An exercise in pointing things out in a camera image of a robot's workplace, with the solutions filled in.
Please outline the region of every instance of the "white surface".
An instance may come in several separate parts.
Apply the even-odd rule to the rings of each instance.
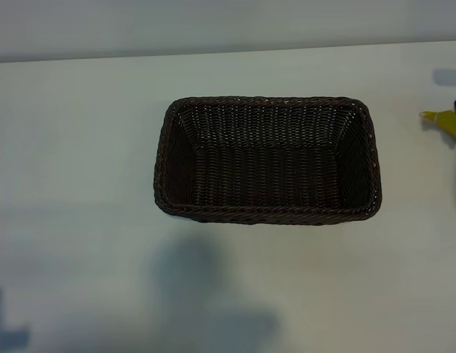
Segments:
[[[456,39],[456,0],[0,0],[0,61]]]
[[[240,342],[230,322],[270,349],[231,352],[456,353],[456,147],[418,116],[452,107],[452,70],[456,42],[0,64],[7,324],[29,324],[40,353],[173,353],[167,337],[193,348],[197,335],[218,348],[191,352],[219,353]],[[165,109],[205,95],[362,100],[381,210],[329,227],[164,214],[152,179]],[[181,260],[180,244],[200,258]],[[210,320],[224,336],[193,332]]]

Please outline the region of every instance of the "woven texture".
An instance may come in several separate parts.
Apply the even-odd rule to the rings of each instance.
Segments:
[[[165,116],[154,191],[164,212],[196,221],[370,218],[382,191],[368,109],[348,98],[180,99]]]

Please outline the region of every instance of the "rectangular basket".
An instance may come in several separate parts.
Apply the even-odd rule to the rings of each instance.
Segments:
[[[348,98],[204,97],[165,115],[154,197],[201,222],[336,224],[382,201],[374,127]]]

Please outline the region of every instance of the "white table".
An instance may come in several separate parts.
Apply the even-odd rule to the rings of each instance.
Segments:
[[[224,95],[362,100],[378,214],[160,211],[165,109]],[[0,64],[0,332],[28,325],[37,353],[456,353],[456,146],[418,116],[455,98],[456,42]]]

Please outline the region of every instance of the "yellow object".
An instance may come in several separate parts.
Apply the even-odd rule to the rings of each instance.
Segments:
[[[425,119],[433,121],[443,130],[456,138],[456,114],[452,110],[445,112],[422,112],[421,116]]]

